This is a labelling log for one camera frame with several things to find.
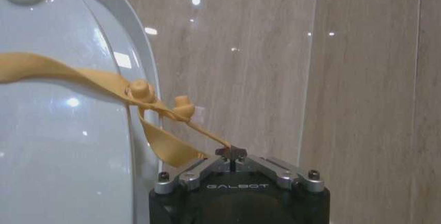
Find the marble wall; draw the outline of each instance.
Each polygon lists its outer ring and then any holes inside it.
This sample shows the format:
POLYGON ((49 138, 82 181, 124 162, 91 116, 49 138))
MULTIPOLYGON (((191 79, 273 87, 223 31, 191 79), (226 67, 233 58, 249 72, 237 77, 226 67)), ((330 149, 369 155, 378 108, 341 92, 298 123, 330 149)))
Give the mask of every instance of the marble wall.
POLYGON ((333 223, 440 223, 440 0, 128 1, 163 100, 188 94, 212 132, 319 169, 333 223))
MULTIPOLYGON (((315 0, 128 1, 148 29, 162 99, 172 105, 187 94, 203 127, 295 164, 315 0)), ((214 153, 192 130, 164 129, 214 153)))
POLYGON ((317 0, 301 165, 333 223, 440 223, 440 0, 317 0))

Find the screw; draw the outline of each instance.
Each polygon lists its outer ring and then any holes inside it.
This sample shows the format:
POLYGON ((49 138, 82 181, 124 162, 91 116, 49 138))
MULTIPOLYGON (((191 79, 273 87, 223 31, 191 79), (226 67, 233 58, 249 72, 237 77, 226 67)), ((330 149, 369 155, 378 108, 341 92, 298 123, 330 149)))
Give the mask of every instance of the screw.
POLYGON ((311 180, 319 180, 319 172, 318 172, 318 170, 310 170, 307 172, 307 177, 311 180))
POLYGON ((158 174, 158 181, 159 182, 167 182, 168 179, 170 179, 170 174, 166 171, 159 172, 159 174, 158 174))

